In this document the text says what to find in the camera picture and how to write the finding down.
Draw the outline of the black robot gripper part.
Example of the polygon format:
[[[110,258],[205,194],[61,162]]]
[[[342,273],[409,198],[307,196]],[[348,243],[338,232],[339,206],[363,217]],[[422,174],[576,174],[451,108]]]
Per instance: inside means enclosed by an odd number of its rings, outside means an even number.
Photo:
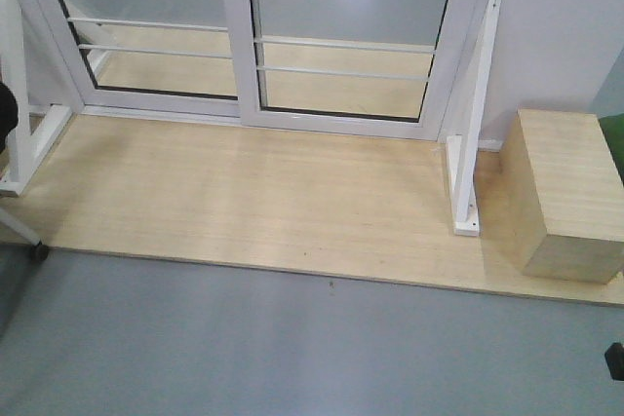
[[[604,352],[609,375],[614,381],[624,380],[624,346],[621,342],[612,343]]]

